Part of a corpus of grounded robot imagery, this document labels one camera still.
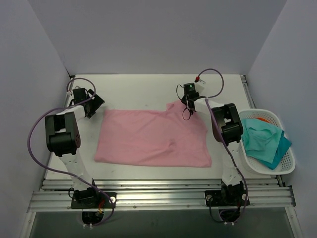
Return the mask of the pink t shirt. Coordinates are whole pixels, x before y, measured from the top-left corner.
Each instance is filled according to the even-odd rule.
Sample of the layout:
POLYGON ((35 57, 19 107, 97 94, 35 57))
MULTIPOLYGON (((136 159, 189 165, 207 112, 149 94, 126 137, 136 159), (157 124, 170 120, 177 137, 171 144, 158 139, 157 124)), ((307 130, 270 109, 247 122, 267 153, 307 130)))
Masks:
POLYGON ((183 118, 180 101, 165 111, 106 110, 95 162, 149 167, 208 168, 208 128, 198 114, 183 118))

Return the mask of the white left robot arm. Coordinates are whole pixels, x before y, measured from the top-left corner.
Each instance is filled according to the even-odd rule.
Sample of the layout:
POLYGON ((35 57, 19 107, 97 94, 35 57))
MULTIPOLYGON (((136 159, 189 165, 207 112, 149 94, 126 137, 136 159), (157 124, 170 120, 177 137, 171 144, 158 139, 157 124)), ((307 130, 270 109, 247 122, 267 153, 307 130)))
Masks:
POLYGON ((72 93, 74 104, 71 107, 61 113, 45 116, 46 144, 48 150, 64 163, 67 172, 72 174, 74 193, 86 191, 82 202, 87 207, 94 208, 99 204, 100 195, 91 190, 90 185, 82 182, 84 180, 95 184, 79 152, 81 137, 77 122, 91 118, 105 101, 92 89, 75 88, 72 93))

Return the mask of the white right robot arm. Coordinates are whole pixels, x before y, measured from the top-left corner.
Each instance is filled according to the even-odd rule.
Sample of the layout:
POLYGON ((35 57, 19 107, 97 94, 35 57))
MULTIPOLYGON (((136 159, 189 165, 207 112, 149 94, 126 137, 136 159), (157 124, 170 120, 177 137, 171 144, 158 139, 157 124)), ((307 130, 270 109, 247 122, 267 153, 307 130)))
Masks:
POLYGON ((237 191, 232 188, 242 182, 242 176, 228 146, 239 143, 243 134, 243 127, 235 104, 215 102, 211 97, 199 94, 194 83, 181 85, 184 95, 179 98, 185 105, 184 111, 191 117, 194 113, 201 113, 211 117, 212 133, 215 140, 224 147, 227 155, 222 157, 222 183, 225 189, 220 192, 220 199, 230 205, 238 198, 237 191))

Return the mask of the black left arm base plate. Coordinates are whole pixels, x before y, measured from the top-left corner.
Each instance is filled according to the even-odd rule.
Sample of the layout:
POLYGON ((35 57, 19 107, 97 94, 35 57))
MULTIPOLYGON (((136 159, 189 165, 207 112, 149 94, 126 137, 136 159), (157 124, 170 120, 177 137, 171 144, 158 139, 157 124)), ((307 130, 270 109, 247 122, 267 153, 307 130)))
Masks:
POLYGON ((78 191, 72 195, 71 209, 112 208, 108 199, 100 192, 89 189, 78 191))

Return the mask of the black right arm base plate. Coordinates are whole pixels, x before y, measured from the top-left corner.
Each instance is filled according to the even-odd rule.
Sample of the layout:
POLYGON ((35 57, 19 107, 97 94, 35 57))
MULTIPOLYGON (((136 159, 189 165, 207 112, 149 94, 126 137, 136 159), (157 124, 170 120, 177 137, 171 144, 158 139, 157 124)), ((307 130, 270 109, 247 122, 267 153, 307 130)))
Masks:
POLYGON ((206 190, 204 192, 205 195, 205 203, 207 206, 210 207, 238 207, 243 206, 245 204, 245 197, 246 191, 243 192, 225 192, 221 190, 206 190))

